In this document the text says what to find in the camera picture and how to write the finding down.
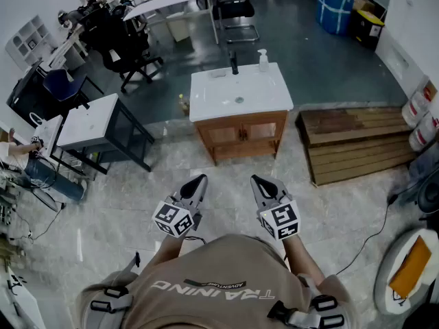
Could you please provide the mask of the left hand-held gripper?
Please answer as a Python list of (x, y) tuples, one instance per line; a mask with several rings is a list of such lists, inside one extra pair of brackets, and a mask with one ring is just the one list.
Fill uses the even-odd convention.
[(169, 195), (159, 201), (152, 216), (158, 229), (174, 238), (184, 236), (190, 229), (197, 230), (202, 218), (198, 205), (204, 199), (208, 182), (205, 174), (193, 175), (181, 186), (180, 196)]

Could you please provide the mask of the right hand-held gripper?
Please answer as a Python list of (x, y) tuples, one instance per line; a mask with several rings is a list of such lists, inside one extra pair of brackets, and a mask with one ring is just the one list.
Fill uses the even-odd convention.
[(259, 209), (262, 227), (276, 241), (300, 232), (300, 213), (284, 183), (266, 175), (253, 174), (250, 185)]

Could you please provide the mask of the person's left forearm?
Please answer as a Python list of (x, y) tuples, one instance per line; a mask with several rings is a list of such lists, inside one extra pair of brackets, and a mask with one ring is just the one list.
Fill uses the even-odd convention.
[(146, 265), (145, 269), (155, 267), (161, 263), (165, 263), (169, 260), (179, 257), (184, 239), (185, 237), (183, 235), (179, 238), (166, 236), (158, 251), (155, 253), (151, 261)]

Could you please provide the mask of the person's right forearm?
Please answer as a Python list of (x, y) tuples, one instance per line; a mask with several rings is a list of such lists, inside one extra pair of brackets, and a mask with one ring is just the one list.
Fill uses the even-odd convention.
[(295, 276), (306, 274), (311, 277), (316, 285), (320, 285), (324, 281), (325, 276), (323, 272), (310, 256), (297, 234), (283, 239), (283, 246), (290, 271)]

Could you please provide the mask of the wooden vanity cabinet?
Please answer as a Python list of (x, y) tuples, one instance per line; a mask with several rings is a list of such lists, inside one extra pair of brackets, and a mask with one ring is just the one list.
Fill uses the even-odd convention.
[(196, 121), (197, 133), (214, 164), (220, 160), (277, 156), (288, 111), (242, 114)]

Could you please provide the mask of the white sink basin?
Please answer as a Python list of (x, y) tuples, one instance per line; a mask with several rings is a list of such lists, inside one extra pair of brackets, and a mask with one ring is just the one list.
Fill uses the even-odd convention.
[[(294, 108), (277, 63), (271, 62), (268, 72), (260, 72), (257, 64), (241, 65), (238, 70), (238, 75), (230, 67), (191, 75), (191, 122)], [(215, 71), (225, 76), (214, 78)]]

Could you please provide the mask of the person's beige printed shirt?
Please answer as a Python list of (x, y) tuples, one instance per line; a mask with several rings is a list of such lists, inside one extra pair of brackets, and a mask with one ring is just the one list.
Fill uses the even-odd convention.
[(360, 329), (337, 276), (320, 285), (295, 276), (286, 254), (257, 237), (227, 234), (145, 267), (83, 289), (79, 329)]

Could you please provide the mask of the round white base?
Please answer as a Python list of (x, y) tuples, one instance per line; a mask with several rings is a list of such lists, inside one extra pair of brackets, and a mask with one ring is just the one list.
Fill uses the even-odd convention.
[[(408, 256), (416, 239), (421, 236), (431, 251), (431, 258), (415, 288), (403, 299), (391, 288), (390, 281)], [(379, 267), (374, 287), (374, 301), (385, 315), (400, 315), (411, 310), (426, 296), (428, 288), (439, 276), (439, 237), (433, 230), (416, 228), (402, 234), (388, 249)]]

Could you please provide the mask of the black swivel office chair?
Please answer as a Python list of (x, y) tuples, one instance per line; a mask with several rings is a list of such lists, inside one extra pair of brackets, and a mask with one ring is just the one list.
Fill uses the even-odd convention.
[(124, 5), (111, 10), (100, 8), (80, 20), (84, 28), (80, 40), (101, 55), (108, 70), (119, 74), (123, 80), (122, 93), (126, 92), (126, 85), (135, 73), (142, 75), (147, 83), (152, 83), (152, 77), (146, 73), (147, 65), (154, 62), (163, 64), (160, 56), (152, 56), (149, 52), (146, 24), (126, 21), (124, 13), (127, 11)]

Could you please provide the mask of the white bucket red label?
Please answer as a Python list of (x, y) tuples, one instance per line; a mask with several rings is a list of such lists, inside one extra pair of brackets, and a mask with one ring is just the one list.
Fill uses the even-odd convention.
[(431, 94), (428, 88), (417, 90), (402, 107), (402, 117), (410, 128), (415, 128), (424, 117), (431, 103)]
[(439, 120), (430, 112), (427, 112), (409, 135), (408, 141), (412, 150), (415, 152), (422, 151), (427, 144), (432, 142), (438, 130)]

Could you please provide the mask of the dark blue chair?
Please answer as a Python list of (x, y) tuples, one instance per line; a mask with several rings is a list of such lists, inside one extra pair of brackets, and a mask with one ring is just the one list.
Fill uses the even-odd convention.
[(54, 99), (64, 105), (72, 105), (74, 108), (83, 106), (89, 109), (88, 103), (90, 100), (82, 91), (85, 82), (89, 82), (101, 94), (104, 94), (101, 88), (87, 75), (81, 75), (70, 80), (65, 69), (49, 71), (43, 80), (43, 86)]

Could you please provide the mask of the black bin yellow lid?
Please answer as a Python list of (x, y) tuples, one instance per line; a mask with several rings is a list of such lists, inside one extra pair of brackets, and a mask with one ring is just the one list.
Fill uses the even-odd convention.
[(354, 10), (351, 14), (351, 35), (363, 46), (375, 50), (385, 23), (373, 13)]

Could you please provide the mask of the long white desk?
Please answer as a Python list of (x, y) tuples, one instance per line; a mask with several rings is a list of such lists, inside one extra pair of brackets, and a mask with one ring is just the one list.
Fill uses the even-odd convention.
[[(173, 5), (181, 4), (181, 3), (187, 3), (190, 1), (195, 1), (195, 0), (151, 0), (151, 1), (146, 1), (146, 2), (143, 2), (140, 5), (137, 5), (136, 7), (134, 7), (134, 9), (123, 18), (123, 20), (128, 21), (130, 19), (133, 19), (134, 17), (144, 15), (147, 12), (160, 10), (160, 9), (163, 9), (163, 8), (166, 8), (169, 6), (173, 6)], [(208, 7), (204, 10), (198, 10), (198, 11), (194, 11), (194, 12), (183, 12), (179, 16), (174, 16), (174, 17), (169, 17), (169, 18), (165, 17), (159, 21), (151, 23), (150, 26), (158, 25), (161, 23), (167, 23), (167, 22), (171, 22), (171, 21), (183, 20), (183, 19), (194, 19), (195, 17), (202, 16), (202, 15), (209, 15), (210, 20), (211, 20), (211, 26), (213, 28), (215, 42), (218, 45), (219, 38), (217, 35), (217, 29), (215, 27), (215, 19), (213, 17), (213, 2), (212, 2), (212, 0), (207, 0), (207, 5), (208, 5)]]

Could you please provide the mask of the blue wrapped bundle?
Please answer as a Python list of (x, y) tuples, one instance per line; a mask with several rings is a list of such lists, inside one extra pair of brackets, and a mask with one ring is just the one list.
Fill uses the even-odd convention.
[(328, 33), (347, 35), (355, 0), (318, 0), (316, 20)]

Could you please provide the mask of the white-top black-frame table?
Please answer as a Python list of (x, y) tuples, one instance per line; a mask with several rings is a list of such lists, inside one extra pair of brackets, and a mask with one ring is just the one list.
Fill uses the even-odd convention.
[(55, 145), (74, 158), (107, 174), (103, 163), (131, 160), (151, 171), (145, 162), (153, 136), (120, 100), (111, 94), (71, 109)]

